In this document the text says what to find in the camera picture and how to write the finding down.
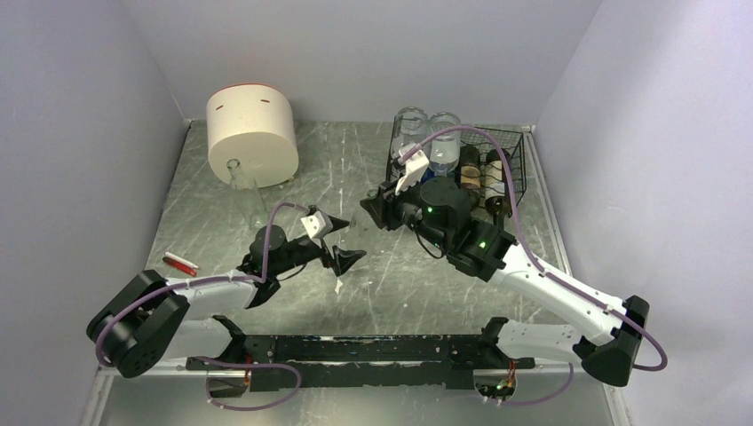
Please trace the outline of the clear bottle silver cap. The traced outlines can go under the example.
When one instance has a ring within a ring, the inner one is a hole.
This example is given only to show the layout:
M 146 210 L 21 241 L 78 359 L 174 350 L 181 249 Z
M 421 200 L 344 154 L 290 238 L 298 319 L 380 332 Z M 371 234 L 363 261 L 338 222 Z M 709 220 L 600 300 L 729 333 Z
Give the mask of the clear bottle silver cap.
M 460 126 L 460 118 L 450 112 L 439 112 L 429 120 L 431 134 Z M 460 156 L 460 131 L 454 130 L 436 137 L 429 148 L 429 168 L 434 176 L 448 176 L 455 169 Z

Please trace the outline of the olive wine bottle white label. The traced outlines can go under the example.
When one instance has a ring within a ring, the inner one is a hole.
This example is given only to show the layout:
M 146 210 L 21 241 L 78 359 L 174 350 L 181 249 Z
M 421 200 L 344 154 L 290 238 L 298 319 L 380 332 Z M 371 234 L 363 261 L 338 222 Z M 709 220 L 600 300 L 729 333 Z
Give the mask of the olive wine bottle white label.
M 486 155 L 484 168 L 484 206 L 494 225 L 503 228 L 504 218 L 511 214 L 511 199 L 503 161 L 496 150 Z

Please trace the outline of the dark green wine bottle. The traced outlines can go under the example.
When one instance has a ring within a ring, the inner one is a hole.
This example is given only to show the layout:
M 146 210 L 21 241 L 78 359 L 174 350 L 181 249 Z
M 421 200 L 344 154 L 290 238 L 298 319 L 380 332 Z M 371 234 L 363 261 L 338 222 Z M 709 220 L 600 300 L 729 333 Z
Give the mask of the dark green wine bottle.
M 471 193 L 480 193 L 480 152 L 475 146 L 462 146 L 458 163 L 459 184 Z

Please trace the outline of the clear bottle white cap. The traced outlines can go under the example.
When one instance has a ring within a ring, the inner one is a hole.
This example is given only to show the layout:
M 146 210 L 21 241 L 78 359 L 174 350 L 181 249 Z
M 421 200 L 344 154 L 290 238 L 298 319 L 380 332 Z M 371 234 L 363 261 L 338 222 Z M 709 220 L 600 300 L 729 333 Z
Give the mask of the clear bottle white cap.
M 404 146 L 419 144 L 429 134 L 429 117 L 417 106 L 405 106 L 394 117 L 390 155 L 392 159 L 400 156 Z

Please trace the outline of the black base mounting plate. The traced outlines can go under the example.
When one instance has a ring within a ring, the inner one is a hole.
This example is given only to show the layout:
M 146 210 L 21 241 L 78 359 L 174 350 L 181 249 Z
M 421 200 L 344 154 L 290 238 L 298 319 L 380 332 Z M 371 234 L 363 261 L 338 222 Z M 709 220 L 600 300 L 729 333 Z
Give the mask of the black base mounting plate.
M 474 375 L 509 367 L 532 369 L 532 358 L 509 359 L 481 335 L 247 335 L 225 362 L 252 363 L 258 370 L 230 376 L 228 367 L 191 358 L 190 371 L 210 373 L 216 395 L 247 391 L 361 386 L 441 385 L 471 390 Z

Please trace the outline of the clear open-neck glass bottle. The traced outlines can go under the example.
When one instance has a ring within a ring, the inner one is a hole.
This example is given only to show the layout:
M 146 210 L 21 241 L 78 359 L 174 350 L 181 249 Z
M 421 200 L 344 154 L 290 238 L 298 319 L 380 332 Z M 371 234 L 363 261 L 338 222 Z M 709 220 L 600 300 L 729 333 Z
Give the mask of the clear open-neck glass bottle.
M 348 234 L 352 236 L 363 235 L 369 228 L 369 215 L 362 211 L 355 211 L 350 219 Z

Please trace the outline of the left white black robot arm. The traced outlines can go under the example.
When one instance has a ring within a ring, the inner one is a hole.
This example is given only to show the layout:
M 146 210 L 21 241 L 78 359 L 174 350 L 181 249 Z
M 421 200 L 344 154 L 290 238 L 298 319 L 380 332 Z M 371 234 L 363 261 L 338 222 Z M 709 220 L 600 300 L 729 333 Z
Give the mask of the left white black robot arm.
M 340 277 L 367 255 L 327 246 L 325 236 L 348 227 L 349 221 L 315 205 L 301 211 L 303 235 L 291 240 L 280 226 L 267 222 L 231 272 L 192 279 L 164 278 L 155 270 L 138 273 L 86 328 L 100 365 L 115 368 L 124 378 L 168 359 L 204 357 L 225 369 L 238 367 L 246 344 L 224 312 L 265 304 L 282 280 L 310 263 Z

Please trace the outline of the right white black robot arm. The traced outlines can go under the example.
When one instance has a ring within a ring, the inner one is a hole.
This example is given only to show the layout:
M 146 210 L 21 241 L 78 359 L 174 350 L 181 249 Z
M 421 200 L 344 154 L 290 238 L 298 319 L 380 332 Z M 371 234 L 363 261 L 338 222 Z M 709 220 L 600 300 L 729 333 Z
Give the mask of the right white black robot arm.
M 487 366 L 501 367 L 509 359 L 557 360 L 577 363 L 603 383 L 628 384 L 643 341 L 646 300 L 611 296 L 538 259 L 503 228 L 474 217 L 468 193 L 447 177 L 406 191 L 384 182 L 360 205 L 378 228 L 405 226 L 460 273 L 512 288 L 564 321 L 557 326 L 490 320 L 479 345 Z

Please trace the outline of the cream cylindrical container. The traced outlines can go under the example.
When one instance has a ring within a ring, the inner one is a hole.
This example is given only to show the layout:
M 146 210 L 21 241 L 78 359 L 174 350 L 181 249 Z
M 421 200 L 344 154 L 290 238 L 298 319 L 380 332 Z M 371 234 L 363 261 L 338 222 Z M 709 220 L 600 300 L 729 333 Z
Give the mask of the cream cylindrical container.
M 299 155 L 288 99 L 262 83 L 225 87 L 207 101 L 208 162 L 223 183 L 231 181 L 226 164 L 237 160 L 258 186 L 281 184 L 295 176 Z

